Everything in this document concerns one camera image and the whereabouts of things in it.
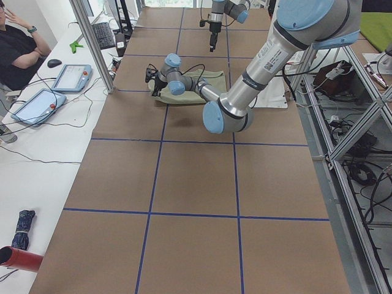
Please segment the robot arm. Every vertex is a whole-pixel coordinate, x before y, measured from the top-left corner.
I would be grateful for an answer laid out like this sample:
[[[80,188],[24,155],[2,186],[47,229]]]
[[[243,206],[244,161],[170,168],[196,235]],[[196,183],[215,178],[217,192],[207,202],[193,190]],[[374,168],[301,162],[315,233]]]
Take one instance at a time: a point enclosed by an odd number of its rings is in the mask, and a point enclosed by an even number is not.
[[[178,96],[193,91],[206,100],[203,123],[213,134],[241,132],[253,120],[250,103],[297,52],[351,45],[360,32],[361,1],[279,1],[272,33],[228,92],[220,92],[204,78],[180,71],[181,58],[170,53],[161,69],[146,70],[154,83],[153,96],[163,88]]]
[[[212,1],[211,13],[208,14],[207,19],[203,19],[202,12],[200,12],[199,27],[204,27],[209,24],[209,31],[211,33],[209,39],[209,51],[213,52],[216,49],[219,33],[223,27],[223,17],[227,15],[234,21],[244,23],[249,15],[251,7],[250,1],[239,1],[237,4],[229,0]]]

